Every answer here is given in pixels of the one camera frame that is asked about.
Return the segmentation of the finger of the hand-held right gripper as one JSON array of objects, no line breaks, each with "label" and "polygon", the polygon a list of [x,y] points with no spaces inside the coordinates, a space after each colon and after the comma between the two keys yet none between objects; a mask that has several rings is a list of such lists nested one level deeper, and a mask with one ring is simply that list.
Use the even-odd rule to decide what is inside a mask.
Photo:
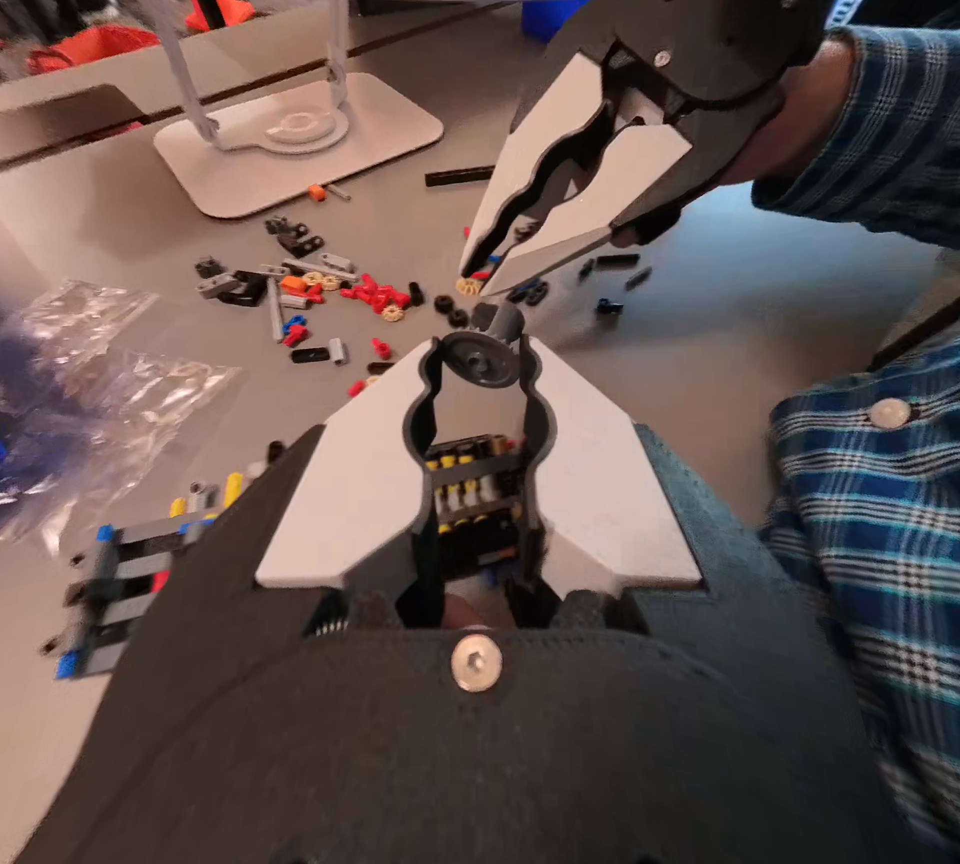
[{"label": "finger of the hand-held right gripper", "polygon": [[464,247],[459,273],[471,276],[543,197],[567,161],[591,164],[614,132],[604,66],[574,54],[509,134]]},{"label": "finger of the hand-held right gripper", "polygon": [[673,127],[622,129],[604,150],[589,184],[554,206],[533,237],[505,251],[480,295],[507,294],[606,244],[615,219],[691,148]]}]

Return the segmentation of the red orange fabric bag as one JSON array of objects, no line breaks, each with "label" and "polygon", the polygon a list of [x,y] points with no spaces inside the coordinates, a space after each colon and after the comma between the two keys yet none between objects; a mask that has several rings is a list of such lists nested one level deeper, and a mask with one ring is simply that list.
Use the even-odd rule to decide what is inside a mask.
[{"label": "red orange fabric bag", "polygon": [[162,44],[149,30],[122,25],[98,25],[82,30],[50,47],[27,55],[29,76],[40,76],[137,53]]}]

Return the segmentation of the lego car chassis assembly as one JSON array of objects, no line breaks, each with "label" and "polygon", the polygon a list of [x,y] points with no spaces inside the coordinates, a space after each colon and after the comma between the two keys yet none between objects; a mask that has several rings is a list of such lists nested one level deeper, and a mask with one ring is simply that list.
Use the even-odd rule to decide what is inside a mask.
[{"label": "lego car chassis assembly", "polygon": [[[40,650],[56,658],[54,679],[110,673],[188,549],[285,451],[282,442],[272,442],[264,461],[246,473],[229,474],[223,488],[193,484],[166,518],[126,527],[102,525],[91,547],[71,560],[83,577],[65,592],[63,631]],[[519,443],[505,435],[483,435],[437,443],[426,458],[434,474],[461,472],[470,465],[477,465],[472,476],[434,481],[438,578],[449,583],[479,576],[497,586],[520,555]]]}]

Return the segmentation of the scattered small lego parts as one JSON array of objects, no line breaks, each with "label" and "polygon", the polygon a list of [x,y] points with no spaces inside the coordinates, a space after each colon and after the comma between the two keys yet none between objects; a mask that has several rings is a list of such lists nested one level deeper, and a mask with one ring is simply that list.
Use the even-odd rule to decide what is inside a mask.
[{"label": "scattered small lego parts", "polygon": [[[334,366],[345,366],[349,363],[350,355],[342,338],[334,337],[327,343],[307,343],[313,336],[307,313],[334,297],[360,302],[374,316],[389,323],[402,321],[408,312],[428,302],[426,292],[416,281],[409,282],[405,289],[379,282],[370,273],[358,270],[349,258],[323,252],[324,240],[303,223],[280,216],[269,218],[264,226],[267,234],[288,254],[286,258],[278,265],[260,265],[252,270],[243,270],[229,269],[209,255],[200,257],[193,265],[198,278],[196,291],[205,300],[238,308],[255,309],[265,303],[268,314],[266,278],[274,277],[278,282],[286,336],[282,344],[275,343],[271,334],[270,340],[274,345],[283,347],[295,365],[332,363]],[[502,258],[502,255],[491,255],[480,270],[463,278],[475,278],[482,281],[484,286]],[[641,255],[637,252],[607,253],[588,257],[577,271],[577,280],[582,283],[602,270],[629,271],[630,275],[623,286],[626,294],[648,280],[653,269],[641,267]],[[546,299],[549,290],[548,282],[540,277],[515,287],[505,295],[504,300],[533,308]],[[475,306],[469,311],[460,306],[459,301],[462,298],[466,302],[474,297],[478,301],[476,306],[481,302],[480,294],[462,296],[456,293],[454,287],[453,296],[434,295],[432,306],[452,330],[465,329],[469,326]],[[269,314],[268,322],[271,333]],[[395,364],[394,352],[388,342],[374,337],[370,347],[378,360],[367,366],[366,378],[350,386],[347,391],[350,397],[372,385]]]}]

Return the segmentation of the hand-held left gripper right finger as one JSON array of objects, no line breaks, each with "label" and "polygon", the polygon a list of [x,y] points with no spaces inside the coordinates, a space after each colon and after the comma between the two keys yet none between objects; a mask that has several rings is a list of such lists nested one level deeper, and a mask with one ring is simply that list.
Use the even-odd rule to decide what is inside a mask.
[{"label": "hand-held left gripper right finger", "polygon": [[695,593],[703,571],[642,440],[617,403],[545,343],[518,344],[526,399],[518,568],[506,582],[520,628],[546,628],[575,592]]}]

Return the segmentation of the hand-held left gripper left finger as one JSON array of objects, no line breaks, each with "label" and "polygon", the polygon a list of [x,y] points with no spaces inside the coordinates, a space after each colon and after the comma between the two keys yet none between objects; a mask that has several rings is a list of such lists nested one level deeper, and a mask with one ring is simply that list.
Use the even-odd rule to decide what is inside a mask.
[{"label": "hand-held left gripper left finger", "polygon": [[378,592],[409,627],[438,627],[445,598],[426,452],[437,433],[441,344],[415,346],[321,426],[255,571],[258,585]]}]

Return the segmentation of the dark grey lego differential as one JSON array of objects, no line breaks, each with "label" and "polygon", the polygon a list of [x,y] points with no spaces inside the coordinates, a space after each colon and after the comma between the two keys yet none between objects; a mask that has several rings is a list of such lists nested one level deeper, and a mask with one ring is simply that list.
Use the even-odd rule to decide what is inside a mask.
[{"label": "dark grey lego differential", "polygon": [[502,390],[521,376],[519,341],[525,320],[518,305],[480,302],[465,329],[454,330],[440,344],[447,368],[474,386]]}]

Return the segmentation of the person's right forearm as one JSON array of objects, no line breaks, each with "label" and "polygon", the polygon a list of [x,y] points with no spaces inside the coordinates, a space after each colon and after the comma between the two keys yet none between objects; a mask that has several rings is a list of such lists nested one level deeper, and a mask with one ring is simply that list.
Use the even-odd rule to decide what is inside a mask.
[{"label": "person's right forearm", "polygon": [[825,36],[853,55],[837,123],[793,181],[755,182],[751,203],[958,250],[958,30],[844,26]]}]

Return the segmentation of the person's right hand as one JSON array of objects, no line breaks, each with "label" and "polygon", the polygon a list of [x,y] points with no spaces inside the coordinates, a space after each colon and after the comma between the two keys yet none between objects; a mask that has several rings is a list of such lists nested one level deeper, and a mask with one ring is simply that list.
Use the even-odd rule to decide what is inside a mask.
[{"label": "person's right hand", "polygon": [[795,179],[834,131],[852,88],[855,62],[848,41],[829,37],[810,63],[789,69],[780,81],[781,110],[750,138],[717,185]]}]

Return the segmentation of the person in blue plaid shirt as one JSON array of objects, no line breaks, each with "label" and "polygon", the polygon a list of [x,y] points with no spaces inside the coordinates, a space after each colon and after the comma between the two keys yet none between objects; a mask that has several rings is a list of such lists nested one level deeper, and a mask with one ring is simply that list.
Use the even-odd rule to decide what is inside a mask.
[{"label": "person in blue plaid shirt", "polygon": [[761,539],[854,676],[907,833],[958,862],[958,333],[781,401]]}]

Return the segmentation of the book stand with white base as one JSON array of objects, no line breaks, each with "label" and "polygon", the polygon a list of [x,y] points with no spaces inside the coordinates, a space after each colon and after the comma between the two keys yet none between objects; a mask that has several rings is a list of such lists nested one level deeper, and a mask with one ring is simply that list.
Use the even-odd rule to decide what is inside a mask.
[{"label": "book stand with white base", "polygon": [[202,105],[168,15],[154,28],[186,118],[153,145],[204,215],[238,220],[422,150],[443,136],[441,121],[379,78],[349,73],[349,0],[328,0],[326,79],[234,103]]}]

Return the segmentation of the clear plastic bag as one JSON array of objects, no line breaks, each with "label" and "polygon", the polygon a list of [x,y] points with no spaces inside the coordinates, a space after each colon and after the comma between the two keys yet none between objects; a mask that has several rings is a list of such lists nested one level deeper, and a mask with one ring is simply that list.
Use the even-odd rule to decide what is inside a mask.
[{"label": "clear plastic bag", "polygon": [[55,557],[149,474],[240,370],[126,350],[79,366],[2,357],[2,549]]},{"label": "clear plastic bag", "polygon": [[155,293],[71,279],[15,314],[9,327],[30,344],[42,366],[66,372],[107,353],[159,299]]}]

